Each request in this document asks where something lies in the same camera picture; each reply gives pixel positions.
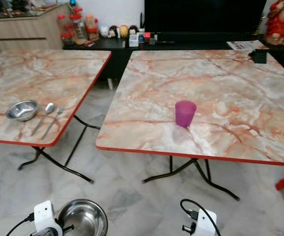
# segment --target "plug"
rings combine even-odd
[[[193,220],[197,220],[199,216],[199,212],[194,211],[194,210],[189,210],[188,216],[191,217]]]
[[[185,225],[182,226],[182,231],[186,231],[188,232],[190,235],[194,234],[196,228],[196,224],[194,222],[192,222],[191,227],[187,227]]]

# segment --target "small figurine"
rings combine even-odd
[[[117,38],[117,37],[118,37],[117,26],[111,26],[109,29],[108,38]]]
[[[271,6],[268,18],[265,41],[273,45],[284,45],[284,0]]]
[[[122,38],[126,38],[128,35],[128,27],[125,25],[120,26],[120,35]]]
[[[106,38],[108,37],[108,34],[109,34],[109,27],[104,25],[104,26],[101,26],[100,27],[100,34],[102,37]]]
[[[129,32],[129,35],[137,34],[138,33],[137,26],[130,26],[130,28],[128,29],[128,32]]]

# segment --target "stainless steel bowl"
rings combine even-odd
[[[34,100],[20,101],[7,109],[5,115],[9,119],[27,121],[32,119],[38,111],[38,103]]]
[[[58,223],[64,229],[74,225],[74,230],[64,236],[105,236],[108,219],[103,209],[87,199],[76,199],[65,204],[58,214]]]

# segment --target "electrical cord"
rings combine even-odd
[[[23,224],[24,222],[27,222],[27,221],[34,221],[34,213],[30,213],[29,216],[22,220],[21,222],[19,222],[17,225],[15,225],[9,232],[8,234],[6,234],[6,236],[9,236],[18,226],[20,226],[21,224]]]
[[[187,210],[187,209],[184,208],[184,206],[183,206],[183,204],[182,204],[182,203],[184,203],[184,202],[193,203],[193,204],[197,205],[199,208],[201,208],[202,211],[204,211],[204,213],[209,217],[210,221],[212,222],[212,224],[213,224],[213,226],[214,226],[214,228],[215,228],[215,230],[216,230],[217,235],[218,235],[218,236],[221,236],[220,231],[219,231],[219,229],[217,228],[217,226],[216,226],[214,220],[211,218],[211,216],[209,215],[209,213],[207,213],[207,211],[206,211],[199,203],[197,203],[197,202],[195,202],[195,201],[193,201],[193,200],[190,200],[190,199],[182,199],[182,200],[181,200],[180,206],[181,206],[182,210],[184,210],[184,211],[186,212],[186,214],[188,214],[188,215],[191,215],[191,212],[190,212],[189,210]]]

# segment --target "spoon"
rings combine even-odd
[[[37,125],[37,127],[34,129],[34,131],[32,132],[32,135],[35,134],[35,132],[40,128],[42,122],[43,122],[43,119],[46,117],[46,115],[52,113],[53,111],[55,110],[55,104],[50,102],[47,107],[45,108],[45,114],[43,115],[43,117],[41,118],[41,120],[39,121],[39,124]]]
[[[55,120],[58,118],[58,116],[59,116],[60,114],[63,113],[63,111],[64,111],[64,105],[62,105],[62,106],[59,107],[59,110],[58,110],[57,115],[53,118],[53,121],[51,122],[51,124],[49,125],[47,131],[45,131],[45,133],[44,133],[44,135],[41,137],[41,139],[44,139],[45,136],[47,136],[47,134],[48,134],[49,130],[51,129],[52,125],[54,124]]]

